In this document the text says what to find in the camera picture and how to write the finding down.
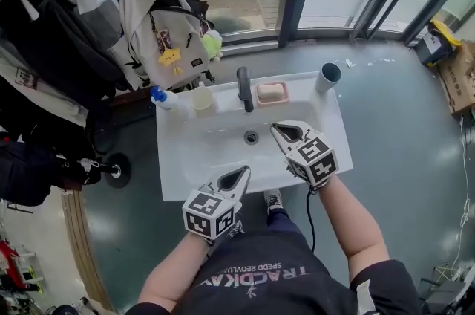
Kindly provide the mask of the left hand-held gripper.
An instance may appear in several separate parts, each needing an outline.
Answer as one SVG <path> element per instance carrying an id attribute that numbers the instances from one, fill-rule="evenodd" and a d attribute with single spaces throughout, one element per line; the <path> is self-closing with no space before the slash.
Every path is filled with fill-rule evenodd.
<path id="1" fill-rule="evenodd" d="M 249 166 L 232 167 L 192 190 L 182 206 L 185 230 L 210 242 L 222 236 L 236 222 L 250 178 Z M 228 192 L 229 197 L 219 192 Z"/>

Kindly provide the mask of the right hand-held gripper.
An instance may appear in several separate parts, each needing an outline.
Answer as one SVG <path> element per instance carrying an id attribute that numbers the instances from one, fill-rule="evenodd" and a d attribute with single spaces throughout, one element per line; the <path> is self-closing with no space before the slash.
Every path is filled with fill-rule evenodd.
<path id="1" fill-rule="evenodd" d="M 309 123 L 283 120 L 273 123 L 270 131 L 285 154 L 293 175 L 309 186 L 324 184 L 339 170 L 335 151 L 328 139 Z"/>

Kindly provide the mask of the pink soap dish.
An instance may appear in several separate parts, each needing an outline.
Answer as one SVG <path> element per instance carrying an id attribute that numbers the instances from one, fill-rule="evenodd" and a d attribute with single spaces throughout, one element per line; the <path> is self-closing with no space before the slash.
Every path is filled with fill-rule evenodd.
<path id="1" fill-rule="evenodd" d="M 257 86 L 260 85 L 260 84 L 274 84 L 274 83 L 282 84 L 282 86 L 284 88 L 284 97 L 280 101 L 261 102 L 258 98 L 258 95 L 257 95 Z M 272 105 L 280 105 L 280 104 L 284 104 L 284 103 L 289 102 L 289 93 L 288 93 L 288 89 L 287 89 L 287 86 L 286 86 L 285 82 L 267 82 L 267 83 L 260 83 L 260 84 L 257 84 L 256 87 L 255 87 L 256 100 L 257 100 L 257 104 L 258 104 L 259 107 L 268 107 L 268 106 L 272 106 Z"/>

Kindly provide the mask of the person's right forearm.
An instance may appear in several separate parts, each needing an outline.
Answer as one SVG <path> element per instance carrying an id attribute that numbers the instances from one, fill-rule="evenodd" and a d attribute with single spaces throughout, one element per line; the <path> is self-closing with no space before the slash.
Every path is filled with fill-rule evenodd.
<path id="1" fill-rule="evenodd" d="M 376 220 L 336 175 L 330 177 L 319 197 L 347 258 L 350 280 L 389 259 Z"/>

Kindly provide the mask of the person's left forearm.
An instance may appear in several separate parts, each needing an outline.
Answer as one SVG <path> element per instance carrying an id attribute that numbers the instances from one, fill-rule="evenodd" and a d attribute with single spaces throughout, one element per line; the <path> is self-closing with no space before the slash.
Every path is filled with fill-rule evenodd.
<path id="1" fill-rule="evenodd" d="M 209 248 L 204 238 L 187 233 L 149 274 L 137 302 L 153 303 L 171 312 L 191 287 Z"/>

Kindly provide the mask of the white ceramic sink basin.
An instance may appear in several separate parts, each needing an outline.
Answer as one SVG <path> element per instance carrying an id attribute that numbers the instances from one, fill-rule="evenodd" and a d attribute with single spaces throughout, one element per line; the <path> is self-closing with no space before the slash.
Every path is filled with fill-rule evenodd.
<path id="1" fill-rule="evenodd" d="M 333 89 L 319 95 L 314 89 L 317 76 L 317 72 L 307 72 L 252 79 L 253 86 L 285 82 L 289 102 L 268 107 L 257 105 L 251 113 L 244 110 L 236 82 L 210 87 L 217 112 L 205 117 L 197 117 L 193 109 L 183 116 L 157 108 L 163 200 L 184 201 L 213 174 L 243 165 L 252 170 L 249 193 L 300 184 L 301 180 L 286 170 L 284 154 L 270 133 L 271 124 L 281 120 L 302 120 L 323 132 L 335 150 L 339 171 L 350 171 L 353 161 L 337 95 Z M 250 146 L 243 139 L 249 130 L 259 135 L 255 145 Z"/>

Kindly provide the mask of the person's right shoe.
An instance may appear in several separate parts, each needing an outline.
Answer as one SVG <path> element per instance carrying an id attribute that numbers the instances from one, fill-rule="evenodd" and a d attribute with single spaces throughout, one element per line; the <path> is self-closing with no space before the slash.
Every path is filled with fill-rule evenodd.
<path id="1" fill-rule="evenodd" d="M 266 202 L 267 213 L 270 214 L 273 210 L 283 209 L 282 197 L 279 189 L 267 190 L 263 193 Z"/>

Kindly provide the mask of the person's shoe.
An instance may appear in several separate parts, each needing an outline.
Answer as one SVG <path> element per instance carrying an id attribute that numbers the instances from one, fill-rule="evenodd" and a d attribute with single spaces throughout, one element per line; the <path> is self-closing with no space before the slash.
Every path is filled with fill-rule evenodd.
<path id="1" fill-rule="evenodd" d="M 227 230 L 226 237 L 234 238 L 235 236 L 243 235 L 244 233 L 243 222 L 239 219 Z"/>
<path id="2" fill-rule="evenodd" d="M 282 197 L 279 189 L 267 190 L 263 193 L 266 202 L 267 213 L 270 214 L 273 210 L 283 209 Z"/>

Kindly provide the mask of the person's left shoe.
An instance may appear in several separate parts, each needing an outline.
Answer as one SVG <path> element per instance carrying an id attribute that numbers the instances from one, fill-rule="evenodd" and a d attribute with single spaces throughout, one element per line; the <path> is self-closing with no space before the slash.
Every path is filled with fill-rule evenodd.
<path id="1" fill-rule="evenodd" d="M 227 230 L 226 237 L 234 238 L 235 236 L 243 235 L 244 233 L 243 222 L 239 219 Z"/>

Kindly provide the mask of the grey-green cup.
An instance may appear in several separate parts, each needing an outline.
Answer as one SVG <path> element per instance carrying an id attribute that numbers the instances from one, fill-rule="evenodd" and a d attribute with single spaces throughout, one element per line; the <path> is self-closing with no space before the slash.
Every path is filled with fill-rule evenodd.
<path id="1" fill-rule="evenodd" d="M 333 88 L 341 80 L 341 78 L 341 69 L 335 63 L 324 63 L 318 72 L 318 76 L 315 81 L 315 90 L 319 94 L 325 94 L 331 88 Z"/>

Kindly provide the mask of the person's navy trousers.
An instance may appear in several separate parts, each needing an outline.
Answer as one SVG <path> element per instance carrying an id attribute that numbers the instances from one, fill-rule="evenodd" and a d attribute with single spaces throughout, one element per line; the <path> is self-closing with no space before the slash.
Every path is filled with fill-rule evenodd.
<path id="1" fill-rule="evenodd" d="M 305 236 L 298 226 L 291 220 L 287 211 L 283 208 L 269 211 L 266 220 L 265 233 L 278 237 L 288 242 L 295 242 L 308 246 Z"/>

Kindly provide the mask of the black faucet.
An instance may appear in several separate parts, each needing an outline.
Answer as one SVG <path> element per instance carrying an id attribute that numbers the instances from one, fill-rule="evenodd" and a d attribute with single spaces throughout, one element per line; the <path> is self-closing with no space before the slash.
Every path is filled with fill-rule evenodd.
<path id="1" fill-rule="evenodd" d="M 251 78 L 247 67 L 239 67 L 236 71 L 238 97 L 244 104 L 246 113 L 251 113 L 254 110 L 251 92 Z"/>

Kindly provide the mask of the cream cup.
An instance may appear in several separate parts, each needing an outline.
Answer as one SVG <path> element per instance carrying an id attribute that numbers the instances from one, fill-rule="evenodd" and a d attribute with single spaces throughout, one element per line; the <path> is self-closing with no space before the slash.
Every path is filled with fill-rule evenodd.
<path id="1" fill-rule="evenodd" d="M 191 105 L 196 111 L 205 111 L 214 105 L 212 90 L 206 86 L 199 86 L 192 91 Z"/>

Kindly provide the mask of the white bottle blue cap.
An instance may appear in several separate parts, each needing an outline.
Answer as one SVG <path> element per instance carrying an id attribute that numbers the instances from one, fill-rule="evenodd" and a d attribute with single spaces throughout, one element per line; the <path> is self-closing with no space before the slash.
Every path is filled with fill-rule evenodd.
<path id="1" fill-rule="evenodd" d="M 189 113 L 184 101 L 180 100 L 174 92 L 164 90 L 158 85 L 151 88 L 151 101 L 164 111 L 174 111 L 183 116 Z"/>

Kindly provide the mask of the person's black printed t-shirt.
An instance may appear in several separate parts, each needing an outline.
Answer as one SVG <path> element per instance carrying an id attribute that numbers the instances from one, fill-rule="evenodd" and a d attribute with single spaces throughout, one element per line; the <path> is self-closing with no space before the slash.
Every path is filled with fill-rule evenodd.
<path id="1" fill-rule="evenodd" d="M 297 233 L 259 230 L 224 241 L 173 311 L 136 304 L 126 315 L 421 315 L 405 266 L 378 262 L 344 286 Z"/>

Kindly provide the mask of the black wheel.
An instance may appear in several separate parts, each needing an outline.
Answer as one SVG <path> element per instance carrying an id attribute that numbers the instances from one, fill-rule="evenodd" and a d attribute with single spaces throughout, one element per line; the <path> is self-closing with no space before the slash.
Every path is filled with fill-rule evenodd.
<path id="1" fill-rule="evenodd" d="M 110 166 L 110 171 L 105 173 L 105 178 L 109 186 L 115 189 L 122 189 L 131 179 L 131 163 L 123 153 L 114 153 L 106 161 Z"/>

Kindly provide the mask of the green plush toy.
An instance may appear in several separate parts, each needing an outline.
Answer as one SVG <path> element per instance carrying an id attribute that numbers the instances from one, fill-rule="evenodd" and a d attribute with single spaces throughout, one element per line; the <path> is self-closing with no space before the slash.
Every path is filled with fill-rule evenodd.
<path id="1" fill-rule="evenodd" d="M 211 62 L 219 62 L 223 56 L 223 38 L 216 30 L 208 30 L 201 36 L 201 41 L 205 47 Z"/>

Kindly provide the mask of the yellow star charm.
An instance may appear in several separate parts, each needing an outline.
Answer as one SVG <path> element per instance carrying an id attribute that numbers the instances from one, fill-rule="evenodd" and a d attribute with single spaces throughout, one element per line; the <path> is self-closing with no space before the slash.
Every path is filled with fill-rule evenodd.
<path id="1" fill-rule="evenodd" d="M 171 68 L 173 75 L 183 74 L 183 69 L 177 64 L 181 60 L 179 48 L 165 48 L 158 58 L 158 63 L 166 68 Z"/>

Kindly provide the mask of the brown patterned bag charm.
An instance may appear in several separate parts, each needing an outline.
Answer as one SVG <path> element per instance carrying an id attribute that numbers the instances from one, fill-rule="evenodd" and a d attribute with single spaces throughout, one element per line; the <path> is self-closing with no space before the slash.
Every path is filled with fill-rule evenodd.
<path id="1" fill-rule="evenodd" d="M 170 33 L 168 29 L 156 30 L 157 43 L 160 54 L 163 54 L 166 50 L 171 49 Z"/>

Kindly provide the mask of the black bin yellow bag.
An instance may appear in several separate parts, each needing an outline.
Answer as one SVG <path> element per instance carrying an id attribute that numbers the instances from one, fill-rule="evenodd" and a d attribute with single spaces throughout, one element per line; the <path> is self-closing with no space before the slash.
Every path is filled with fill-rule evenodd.
<path id="1" fill-rule="evenodd" d="M 427 25 L 427 33 L 413 49 L 423 66 L 433 67 L 451 56 L 461 45 L 462 42 L 444 22 L 432 19 Z"/>

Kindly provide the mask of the brown ribbed floor strip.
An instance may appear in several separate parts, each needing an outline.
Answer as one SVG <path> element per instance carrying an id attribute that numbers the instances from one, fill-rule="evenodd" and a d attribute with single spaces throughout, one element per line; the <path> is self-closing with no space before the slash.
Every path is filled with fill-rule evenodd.
<path id="1" fill-rule="evenodd" d="M 88 224 L 83 208 L 82 193 L 73 191 L 62 196 L 62 208 L 71 251 L 88 296 L 108 311 L 115 311 L 97 269 L 88 240 Z"/>

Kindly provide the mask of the cardboard box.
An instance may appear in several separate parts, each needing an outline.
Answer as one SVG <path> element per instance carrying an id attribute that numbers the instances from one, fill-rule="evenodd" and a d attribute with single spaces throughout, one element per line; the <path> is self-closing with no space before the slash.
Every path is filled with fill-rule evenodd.
<path id="1" fill-rule="evenodd" d="M 475 42 L 462 41 L 457 51 L 436 67 L 450 113 L 475 108 Z"/>

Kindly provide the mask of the beige backpack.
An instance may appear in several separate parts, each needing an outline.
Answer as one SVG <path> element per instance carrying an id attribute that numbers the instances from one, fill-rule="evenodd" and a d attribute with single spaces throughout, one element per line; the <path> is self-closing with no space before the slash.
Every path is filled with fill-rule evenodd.
<path id="1" fill-rule="evenodd" d="M 119 0 L 121 37 L 109 49 L 132 91 L 159 85 L 178 88 L 209 69 L 210 59 L 201 36 L 210 29 L 205 17 L 186 0 Z M 181 50 L 177 63 L 183 74 L 158 63 L 161 55 L 156 30 L 168 29 L 171 48 Z"/>

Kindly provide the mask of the black jacket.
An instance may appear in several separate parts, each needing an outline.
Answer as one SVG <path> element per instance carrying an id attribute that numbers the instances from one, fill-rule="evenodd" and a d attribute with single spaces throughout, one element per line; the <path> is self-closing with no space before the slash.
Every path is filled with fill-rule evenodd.
<path id="1" fill-rule="evenodd" d="M 49 85 L 89 111 L 130 87 L 124 73 L 69 0 L 0 0 L 0 28 L 25 62 Z"/>

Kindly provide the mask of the white printed garment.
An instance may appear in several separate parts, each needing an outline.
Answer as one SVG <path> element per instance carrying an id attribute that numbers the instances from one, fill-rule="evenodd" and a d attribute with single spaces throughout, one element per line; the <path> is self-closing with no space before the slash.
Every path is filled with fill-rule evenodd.
<path id="1" fill-rule="evenodd" d="M 0 76 L 32 103 L 84 128 L 88 110 L 48 85 L 6 46 L 0 40 Z"/>

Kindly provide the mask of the grey chair black frame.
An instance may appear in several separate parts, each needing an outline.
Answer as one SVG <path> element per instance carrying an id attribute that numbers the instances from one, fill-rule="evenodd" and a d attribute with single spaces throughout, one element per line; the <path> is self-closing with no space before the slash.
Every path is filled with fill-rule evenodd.
<path id="1" fill-rule="evenodd" d="M 429 288 L 419 293 L 422 315 L 475 315 L 475 266 L 454 281 L 421 278 L 419 287 L 424 285 Z"/>

